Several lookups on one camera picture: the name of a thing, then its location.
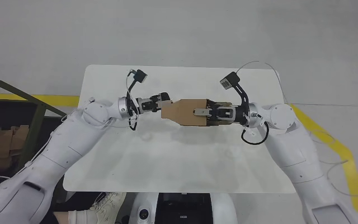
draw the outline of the cardboard box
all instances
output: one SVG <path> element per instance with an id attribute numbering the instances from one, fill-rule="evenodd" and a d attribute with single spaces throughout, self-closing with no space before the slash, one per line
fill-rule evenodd
<path id="1" fill-rule="evenodd" d="M 162 118 L 184 126 L 206 126 L 205 116 L 195 116 L 196 108 L 206 108 L 206 99 L 184 99 L 162 108 Z"/>
<path id="2" fill-rule="evenodd" d="M 12 136 L 10 155 L 19 155 L 25 144 L 27 134 L 29 133 L 29 126 L 21 125 L 19 128 L 11 127 L 11 129 L 13 129 L 14 135 Z"/>
<path id="3" fill-rule="evenodd" d="M 0 130 L 0 158 L 9 157 L 12 133 L 12 130 Z"/>

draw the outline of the shoe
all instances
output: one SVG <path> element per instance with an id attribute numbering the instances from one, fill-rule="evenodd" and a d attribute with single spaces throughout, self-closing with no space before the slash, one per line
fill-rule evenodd
<path id="1" fill-rule="evenodd" d="M 114 224 L 121 208 L 125 192 L 107 192 L 104 198 L 94 202 L 89 210 L 96 211 L 97 224 Z"/>

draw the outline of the green metal bar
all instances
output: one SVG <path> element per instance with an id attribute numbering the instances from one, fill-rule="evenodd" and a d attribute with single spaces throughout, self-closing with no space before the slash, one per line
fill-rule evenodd
<path id="1" fill-rule="evenodd" d="M 53 106 L 49 105 L 49 104 L 46 104 L 44 102 L 42 102 L 41 100 L 31 96 L 30 94 L 27 94 L 21 90 L 19 90 L 18 88 L 15 88 L 13 86 L 11 86 L 10 84 L 7 84 L 6 82 L 0 80 L 0 88 L 3 88 L 9 92 L 12 92 L 13 94 L 16 94 L 18 96 L 21 96 L 22 98 L 28 100 L 28 101 L 31 101 L 33 103 L 36 103 L 38 105 L 41 105 L 41 106 L 44 106 L 46 109 L 48 110 L 51 110 L 52 112 L 58 114 L 58 115 L 61 115 L 61 116 L 65 116 L 66 113 L 60 111 L 59 109 L 57 108 L 54 108 Z"/>
<path id="2" fill-rule="evenodd" d="M 18 162 L 17 170 L 22 168 L 25 163 L 28 162 L 34 156 L 35 146 L 40 133 L 41 125 L 44 120 L 45 112 L 46 107 L 44 105 L 40 104 L 37 106 L 34 118 L 32 119 L 30 125 L 29 133 L 27 134 L 25 144 L 22 149 L 22 154 Z"/>

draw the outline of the yellow tape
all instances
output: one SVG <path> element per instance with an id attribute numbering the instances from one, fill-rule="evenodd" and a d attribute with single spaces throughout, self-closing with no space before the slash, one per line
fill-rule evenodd
<path id="1" fill-rule="evenodd" d="M 353 154 L 349 148 L 344 146 L 338 140 L 332 141 L 332 138 L 325 134 L 328 133 L 326 130 L 314 122 L 309 116 L 305 115 L 296 106 L 290 106 L 294 109 L 297 118 L 302 122 L 308 131 L 312 132 L 312 134 L 315 135 L 320 141 L 326 143 L 340 156 L 341 160 L 348 160 L 348 162 L 342 165 L 346 175 L 348 189 L 350 194 L 358 195 L 358 172 L 354 162 Z M 358 197 L 351 197 L 351 200 L 353 207 L 358 212 Z"/>
<path id="2" fill-rule="evenodd" d="M 32 95 L 33 97 L 51 106 L 78 106 L 79 96 L 57 96 L 57 95 Z M 0 94 L 0 99 L 5 100 L 24 100 L 15 94 Z"/>
<path id="3" fill-rule="evenodd" d="M 79 96 L 57 96 L 57 95 L 33 95 L 33 97 L 42 100 L 51 106 L 70 106 L 76 108 L 79 102 Z M 0 94 L 0 99 L 6 100 L 23 100 L 23 98 L 14 94 Z M 344 163 L 343 170 L 347 179 L 347 185 L 350 194 L 358 194 L 358 172 L 355 165 L 352 152 L 339 141 L 332 142 L 332 138 L 325 134 L 327 133 L 321 126 L 314 122 L 309 116 L 305 115 L 296 106 L 291 105 L 294 109 L 296 116 L 306 127 L 311 131 L 319 140 L 326 143 L 332 150 L 334 150 L 341 158 L 341 160 L 348 160 Z M 351 197 L 353 207 L 358 211 L 358 197 Z"/>

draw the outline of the table top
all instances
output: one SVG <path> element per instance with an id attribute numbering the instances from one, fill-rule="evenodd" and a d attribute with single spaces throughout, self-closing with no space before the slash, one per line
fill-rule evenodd
<path id="1" fill-rule="evenodd" d="M 125 96 L 129 69 L 148 74 L 145 82 L 133 88 L 134 97 L 168 92 L 173 101 L 241 102 L 235 90 L 225 90 L 219 83 L 236 71 L 233 68 L 91 65 L 84 74 L 79 106 L 92 96 L 110 101 Z M 242 69 L 238 75 L 250 102 L 283 103 L 272 70 Z M 66 172 L 63 186 L 68 191 L 93 192 L 294 193 L 291 181 L 265 145 L 245 144 L 241 132 L 242 127 L 236 124 L 183 127 L 161 119 L 160 111 L 145 113 L 134 132 L 110 128 L 94 149 Z M 260 141 L 261 137 L 247 138 Z"/>

